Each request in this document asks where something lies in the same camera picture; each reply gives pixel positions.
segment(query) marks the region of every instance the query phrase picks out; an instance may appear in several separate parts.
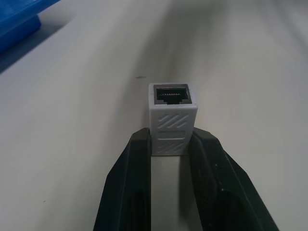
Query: white table surface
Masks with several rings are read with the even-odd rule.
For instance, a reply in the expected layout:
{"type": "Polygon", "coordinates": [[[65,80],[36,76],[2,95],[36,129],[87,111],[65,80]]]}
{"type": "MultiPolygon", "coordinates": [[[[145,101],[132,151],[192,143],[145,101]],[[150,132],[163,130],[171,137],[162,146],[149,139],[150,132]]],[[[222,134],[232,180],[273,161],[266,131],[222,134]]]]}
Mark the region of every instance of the white table surface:
{"type": "MultiPolygon", "coordinates": [[[[64,0],[43,13],[67,22],[0,76],[0,230],[91,231],[106,175],[148,126],[148,84],[164,81],[195,84],[195,126],[280,230],[307,230],[308,5],[277,2],[64,0]]],[[[153,231],[200,230],[187,169],[152,159],[153,231]]]]}

